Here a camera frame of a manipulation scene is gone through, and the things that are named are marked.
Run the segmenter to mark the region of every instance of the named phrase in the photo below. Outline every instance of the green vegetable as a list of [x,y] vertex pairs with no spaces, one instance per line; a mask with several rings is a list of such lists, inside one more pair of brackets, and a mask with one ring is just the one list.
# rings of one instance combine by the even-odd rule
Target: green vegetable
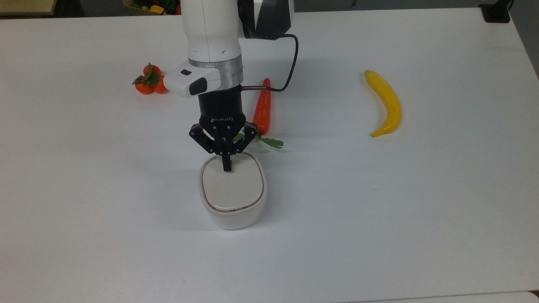
[[176,0],[161,0],[165,12],[169,15],[174,15],[176,12]]
[[[238,142],[239,140],[243,139],[243,137],[245,137],[244,134],[242,134],[242,133],[237,134],[236,137],[234,137],[234,142]],[[271,146],[273,148],[276,148],[276,149],[281,149],[285,145],[285,143],[280,141],[280,140],[264,138],[264,137],[260,136],[260,134],[257,134],[254,138],[256,140],[262,141],[262,142],[266,143],[267,145],[269,145],[269,146]]]

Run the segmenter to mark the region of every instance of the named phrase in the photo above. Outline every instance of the yellow banana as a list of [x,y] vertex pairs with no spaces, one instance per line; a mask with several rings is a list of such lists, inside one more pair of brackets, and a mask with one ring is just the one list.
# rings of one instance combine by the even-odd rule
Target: yellow banana
[[388,117],[385,119],[382,127],[373,132],[371,137],[376,138],[383,134],[392,133],[400,123],[400,103],[397,94],[391,86],[379,74],[366,70],[365,79],[372,89],[378,94],[384,102],[385,108],[388,111]]

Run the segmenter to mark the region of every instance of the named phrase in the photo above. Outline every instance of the plastic carrot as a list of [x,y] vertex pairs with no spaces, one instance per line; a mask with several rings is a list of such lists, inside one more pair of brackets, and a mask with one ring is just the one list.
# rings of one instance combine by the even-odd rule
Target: plastic carrot
[[[268,78],[264,79],[264,86],[271,87]],[[257,107],[254,110],[253,123],[258,126],[258,133],[265,135],[270,130],[271,115],[271,91],[261,91],[258,97]]]

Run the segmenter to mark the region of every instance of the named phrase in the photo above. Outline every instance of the white table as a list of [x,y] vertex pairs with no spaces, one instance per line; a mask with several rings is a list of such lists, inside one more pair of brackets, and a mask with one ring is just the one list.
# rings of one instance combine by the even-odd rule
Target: white table
[[[260,222],[220,230],[196,99],[140,95],[186,58],[181,17],[0,20],[0,301],[350,302],[539,288],[539,81],[479,9],[298,13],[300,57],[253,144]],[[293,41],[242,40],[280,86]],[[384,119],[362,78],[403,108]],[[244,94],[251,117],[256,94]]]

